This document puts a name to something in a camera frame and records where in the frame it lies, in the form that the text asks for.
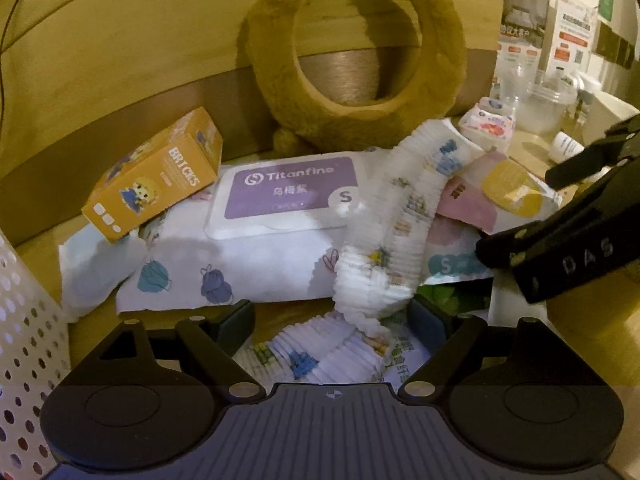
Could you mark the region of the green wall sticker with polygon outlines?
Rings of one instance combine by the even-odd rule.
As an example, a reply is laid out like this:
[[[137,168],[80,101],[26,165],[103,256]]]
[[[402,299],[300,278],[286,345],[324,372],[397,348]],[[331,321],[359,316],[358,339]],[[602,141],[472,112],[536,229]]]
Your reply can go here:
[[[605,21],[612,21],[614,0],[599,0],[598,13]]]

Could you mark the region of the small pink tissue pack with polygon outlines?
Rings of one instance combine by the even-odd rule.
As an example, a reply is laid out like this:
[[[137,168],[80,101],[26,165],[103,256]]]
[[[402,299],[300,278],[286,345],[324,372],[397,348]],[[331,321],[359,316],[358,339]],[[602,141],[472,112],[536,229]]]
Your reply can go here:
[[[485,152],[506,154],[515,130],[514,108],[483,96],[459,120],[458,130]]]

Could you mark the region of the clear plastic bowl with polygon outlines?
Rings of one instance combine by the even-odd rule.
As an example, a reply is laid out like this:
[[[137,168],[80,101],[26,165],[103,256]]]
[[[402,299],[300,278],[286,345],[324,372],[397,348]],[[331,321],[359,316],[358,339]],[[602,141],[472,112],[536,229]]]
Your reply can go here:
[[[533,82],[518,100],[516,126],[535,136],[550,138],[561,130],[565,113],[576,99],[577,90],[562,79]]]

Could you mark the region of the white QR code sign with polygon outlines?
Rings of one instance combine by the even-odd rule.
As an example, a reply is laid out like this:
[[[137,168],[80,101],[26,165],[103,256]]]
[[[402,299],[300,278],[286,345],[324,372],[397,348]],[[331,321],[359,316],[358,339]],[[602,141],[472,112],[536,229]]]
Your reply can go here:
[[[555,1],[547,74],[572,74],[587,70],[597,22],[597,12],[592,6],[579,0]]]

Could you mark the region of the white printed baby diaper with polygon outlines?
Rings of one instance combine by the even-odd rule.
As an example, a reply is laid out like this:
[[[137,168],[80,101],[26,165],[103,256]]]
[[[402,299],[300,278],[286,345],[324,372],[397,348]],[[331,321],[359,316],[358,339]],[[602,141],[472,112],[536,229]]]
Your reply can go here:
[[[360,188],[347,219],[334,306],[370,338],[420,285],[427,234],[449,179],[484,151],[450,120],[428,120],[392,148]]]

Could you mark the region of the grey hotel advertising sign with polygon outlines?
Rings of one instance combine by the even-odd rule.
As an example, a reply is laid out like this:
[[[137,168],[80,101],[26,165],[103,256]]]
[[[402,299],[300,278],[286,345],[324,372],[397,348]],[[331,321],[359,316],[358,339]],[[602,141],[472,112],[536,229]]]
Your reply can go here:
[[[498,96],[500,77],[511,68],[525,76],[538,70],[550,0],[503,0],[497,61],[491,95]]]

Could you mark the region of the brass wall switch panel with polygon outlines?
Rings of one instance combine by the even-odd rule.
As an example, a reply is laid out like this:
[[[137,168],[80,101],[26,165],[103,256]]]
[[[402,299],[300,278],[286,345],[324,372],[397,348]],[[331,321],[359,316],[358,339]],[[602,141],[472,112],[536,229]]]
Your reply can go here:
[[[623,67],[625,70],[631,69],[636,57],[634,44],[614,32],[610,25],[603,22],[600,22],[598,26],[594,53],[604,58],[605,61]]]

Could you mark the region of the white perforated basket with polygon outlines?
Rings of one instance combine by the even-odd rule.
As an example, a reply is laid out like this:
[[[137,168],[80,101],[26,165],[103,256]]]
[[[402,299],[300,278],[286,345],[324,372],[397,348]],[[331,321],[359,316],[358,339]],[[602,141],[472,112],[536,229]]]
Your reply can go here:
[[[1,477],[41,479],[55,467],[40,415],[70,370],[67,323],[5,237],[0,301]]]

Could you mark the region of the brown plush crescent pillow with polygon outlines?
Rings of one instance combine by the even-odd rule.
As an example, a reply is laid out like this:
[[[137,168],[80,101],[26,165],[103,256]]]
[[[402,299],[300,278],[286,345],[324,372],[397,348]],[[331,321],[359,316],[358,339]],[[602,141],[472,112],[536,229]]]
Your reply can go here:
[[[418,65],[396,96],[361,105],[336,102],[315,87],[300,67],[294,32],[308,0],[257,0],[247,13],[246,50],[255,80],[279,127],[276,152],[392,148],[427,119],[454,106],[468,65],[463,25],[454,0],[409,0],[418,17]]]

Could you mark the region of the orange bricks toy box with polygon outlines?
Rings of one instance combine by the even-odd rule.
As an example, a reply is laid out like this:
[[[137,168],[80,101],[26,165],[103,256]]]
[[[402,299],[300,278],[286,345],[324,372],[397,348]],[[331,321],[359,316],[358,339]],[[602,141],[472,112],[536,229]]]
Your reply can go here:
[[[191,110],[105,171],[81,212],[116,242],[215,183],[223,145],[208,111]]]

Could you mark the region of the Titanfine diaper pack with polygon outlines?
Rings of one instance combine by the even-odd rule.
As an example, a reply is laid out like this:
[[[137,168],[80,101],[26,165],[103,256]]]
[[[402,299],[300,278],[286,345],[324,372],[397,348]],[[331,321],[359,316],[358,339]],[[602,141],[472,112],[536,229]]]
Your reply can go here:
[[[259,234],[251,224],[217,240],[210,216],[223,204],[213,184],[114,243],[88,224],[58,248],[63,308],[81,318],[110,295],[118,312],[332,296],[345,226]]]

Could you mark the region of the white cosmetic bottle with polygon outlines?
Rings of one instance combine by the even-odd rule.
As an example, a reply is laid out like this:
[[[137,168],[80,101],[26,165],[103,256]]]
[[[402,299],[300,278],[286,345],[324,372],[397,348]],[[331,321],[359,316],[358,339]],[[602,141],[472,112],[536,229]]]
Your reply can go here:
[[[555,164],[566,162],[567,159],[580,154],[585,147],[564,131],[560,131],[549,146],[549,159]]]

